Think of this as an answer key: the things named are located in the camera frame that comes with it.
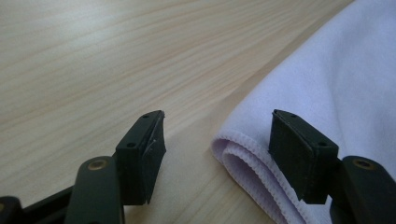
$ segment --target white cloth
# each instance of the white cloth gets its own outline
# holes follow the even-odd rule
[[[299,202],[268,154],[272,112],[297,114],[396,176],[396,1],[356,1],[272,71],[227,118],[213,153],[277,223],[330,223]]]

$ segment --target white microfiber towel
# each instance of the white microfiber towel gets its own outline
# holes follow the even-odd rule
[[[213,153],[276,223],[331,223],[299,202],[268,153],[272,112],[297,114],[396,176],[396,1],[356,1],[273,70],[227,118]]]

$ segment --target metal rivet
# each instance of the metal rivet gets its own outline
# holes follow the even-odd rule
[[[88,165],[88,169],[89,170],[101,170],[103,168],[105,168],[107,166],[107,161],[106,160],[96,160],[96,161],[92,161],[89,165]]]
[[[364,170],[374,170],[375,165],[372,164],[370,161],[362,160],[362,159],[355,159],[353,160],[353,164],[357,167],[364,169]]]

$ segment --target wooden table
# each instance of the wooden table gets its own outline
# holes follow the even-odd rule
[[[112,155],[138,117],[166,114],[150,205],[127,223],[271,223],[211,154],[213,135],[277,64],[349,3],[0,3],[0,195],[26,206]]]

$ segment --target folded cloth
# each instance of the folded cloth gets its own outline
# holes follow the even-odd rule
[[[273,70],[215,136],[215,157],[276,223],[331,223],[299,202],[268,153],[274,109],[297,114],[339,147],[396,176],[396,1],[356,1]]]

